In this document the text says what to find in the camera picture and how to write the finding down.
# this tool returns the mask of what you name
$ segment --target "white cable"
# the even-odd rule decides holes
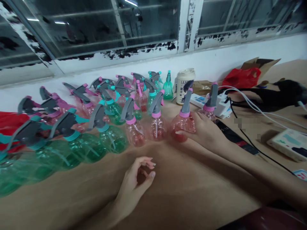
[[[300,106],[302,106],[302,108],[307,112],[307,109],[306,109],[305,105],[303,104],[303,102],[298,101],[297,103],[298,103]]]
[[[262,112],[244,93],[242,93],[240,90],[238,90],[237,88],[235,88],[235,87],[232,87],[232,86],[220,86],[220,87],[230,87],[230,88],[232,88],[233,90],[235,90],[235,91],[237,91],[237,92],[239,92],[240,94],[242,94],[242,96],[244,97],[244,99],[246,100],[246,102],[249,104],[249,106],[252,108],[252,109],[254,109],[255,111],[257,111],[257,112],[260,112],[262,115],[264,115],[266,118],[268,118],[268,119],[270,119],[271,121],[273,121],[273,122],[275,122],[276,124],[278,124],[278,125],[280,125],[280,126],[282,126],[282,127],[284,127],[285,129],[289,129],[288,127],[286,127],[286,126],[284,126],[284,125],[282,125],[282,124],[280,124],[279,122],[277,122],[277,121],[275,121],[275,120],[273,120],[272,118],[270,118],[270,117],[268,117],[264,112]]]

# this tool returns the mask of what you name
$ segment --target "black cable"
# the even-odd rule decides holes
[[[233,110],[233,108],[232,108],[232,100],[231,100],[231,98],[228,97],[227,100],[230,101],[230,108],[231,108],[231,110],[232,110],[234,116],[235,116],[236,118],[238,118],[237,115],[236,115],[236,113],[234,112],[234,110]],[[272,159],[272,158],[269,157],[268,155],[266,155],[266,154],[264,154],[263,152],[261,152],[261,151],[253,144],[253,142],[249,139],[249,137],[245,134],[245,132],[244,132],[242,129],[240,129],[240,131],[244,134],[244,136],[246,136],[246,138],[249,140],[249,142],[251,143],[251,145],[252,145],[255,149],[257,149],[260,153],[262,153],[263,155],[265,155],[265,156],[266,156],[267,158],[269,158],[271,161],[275,162],[275,163],[278,164],[279,166],[281,166],[281,167],[283,167],[284,169],[286,169],[286,170],[287,170],[289,173],[291,173],[292,175],[296,176],[293,172],[291,172],[291,171],[290,171],[289,169],[287,169],[285,166],[283,166],[282,164],[278,163],[276,160]]]

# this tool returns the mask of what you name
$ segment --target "electrical cord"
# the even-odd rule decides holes
[[[248,103],[248,105],[249,105],[253,110],[255,110],[255,111],[261,113],[261,114],[264,115],[266,118],[268,118],[268,119],[270,119],[271,121],[275,122],[276,124],[282,126],[283,128],[288,129],[288,127],[286,127],[286,126],[280,124],[279,122],[275,121],[274,119],[268,117],[266,114],[275,115],[275,116],[277,116],[277,117],[281,117],[281,118],[284,118],[284,119],[286,119],[286,120],[288,120],[288,121],[291,121],[291,120],[289,120],[288,118],[282,117],[282,116],[277,115],[277,114],[274,114],[274,113],[262,112],[262,111],[261,111],[261,110],[260,110],[260,109],[259,109],[259,108],[258,108],[258,107],[257,107],[257,106],[256,106],[256,105],[255,105],[255,104],[254,104],[244,93],[242,93],[240,90],[238,90],[238,89],[235,88],[235,87],[232,87],[232,86],[220,86],[220,87],[230,87],[231,89],[227,89],[227,90],[235,90],[235,91],[239,92],[240,94],[242,94],[242,96],[244,97],[244,99],[246,100],[246,102]],[[302,125],[299,124],[299,123],[296,123],[296,122],[294,122],[294,121],[291,121],[291,122],[294,123],[294,124],[296,124],[296,125],[299,125],[300,127],[303,127],[303,128],[305,128],[305,129],[307,129],[307,127],[302,126]]]
[[[231,100],[231,98],[230,98],[230,97],[227,97],[227,100],[230,101],[230,108],[231,108],[231,110],[232,110],[234,116],[235,116],[236,118],[238,118],[238,116],[236,115],[236,113],[234,112],[234,110],[233,110],[233,108],[232,108],[232,100]],[[292,175],[295,176],[295,174],[294,174],[293,172],[291,172],[289,169],[287,169],[285,166],[283,166],[282,164],[278,163],[276,160],[272,159],[271,157],[269,157],[268,155],[266,155],[266,154],[264,154],[262,151],[260,151],[260,150],[253,144],[253,142],[249,139],[249,137],[245,134],[245,132],[244,132],[242,129],[240,129],[240,131],[243,133],[243,135],[248,139],[248,141],[250,142],[250,144],[251,144],[255,149],[257,149],[260,153],[262,153],[264,156],[266,156],[267,158],[269,158],[271,161],[275,162],[276,164],[278,164],[279,166],[283,167],[285,170],[287,170],[289,173],[291,173]]]

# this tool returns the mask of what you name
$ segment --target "white wall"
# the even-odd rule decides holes
[[[240,68],[244,61],[254,57],[281,58],[278,64],[296,59],[307,59],[307,34],[220,47],[218,49],[200,50],[166,58],[138,61],[84,73],[75,73],[61,78],[47,78],[29,83],[7,85],[5,88],[0,89],[0,98],[2,99],[0,111],[17,111],[18,103],[27,95],[32,96],[34,101],[41,103],[42,100],[39,95],[41,86],[45,86],[51,93],[58,93],[67,102],[74,103],[73,98],[68,96],[68,90],[62,85],[62,82],[75,86],[84,83],[90,85],[99,76],[116,79],[115,75],[119,74],[132,78],[130,73],[136,72],[148,77],[148,71],[162,71],[161,78],[164,82],[168,70],[171,70],[173,81],[180,70],[190,67],[195,68],[196,80],[216,81],[225,77],[231,69]]]

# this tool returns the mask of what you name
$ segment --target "red plastic bag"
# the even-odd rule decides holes
[[[18,114],[13,112],[0,112],[0,133],[6,136],[12,136],[14,132],[22,126],[27,120],[29,120],[28,115]],[[0,144],[0,151],[6,149],[7,144]],[[17,152],[24,145],[17,146],[8,153]]]
[[[252,88],[257,85],[261,71],[258,68],[248,70],[233,69],[223,80],[222,85],[235,88]]]

